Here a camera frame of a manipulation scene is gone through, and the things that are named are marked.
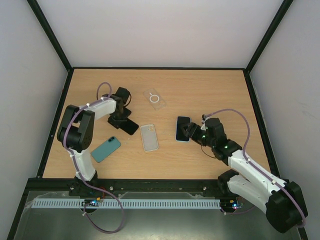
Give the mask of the black phone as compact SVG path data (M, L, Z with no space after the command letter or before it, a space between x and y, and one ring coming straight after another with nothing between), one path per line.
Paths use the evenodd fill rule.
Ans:
M139 125L135 122L133 122L130 119L126 119L126 121L123 121L120 125L119 128L132 136L139 128Z

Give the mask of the white translucent phone case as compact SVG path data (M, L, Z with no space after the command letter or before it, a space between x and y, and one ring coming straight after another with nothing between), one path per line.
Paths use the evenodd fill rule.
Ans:
M159 149L156 129L153 124L146 124L140 127L142 145L145 152L152 152Z

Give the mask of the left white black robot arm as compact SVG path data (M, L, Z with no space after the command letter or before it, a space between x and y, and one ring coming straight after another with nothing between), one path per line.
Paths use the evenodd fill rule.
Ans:
M89 146L93 140L96 120L108 115L107 122L116 129L133 135L139 126L129 119L127 108L131 93L119 87L115 94L104 94L93 103L83 106L68 105L57 132L57 140L67 150L75 167L74 182L69 194L80 197L98 195L98 173L91 160Z

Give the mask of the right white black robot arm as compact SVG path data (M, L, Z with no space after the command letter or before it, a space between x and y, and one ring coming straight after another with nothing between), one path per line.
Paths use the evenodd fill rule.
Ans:
M200 146L209 147L216 159L231 168L218 178L218 191L222 195L235 194L249 201L280 233L304 226L308 210L300 186L273 175L256 163L244 147L227 138L218 118L208 118L202 125L181 123L177 128Z

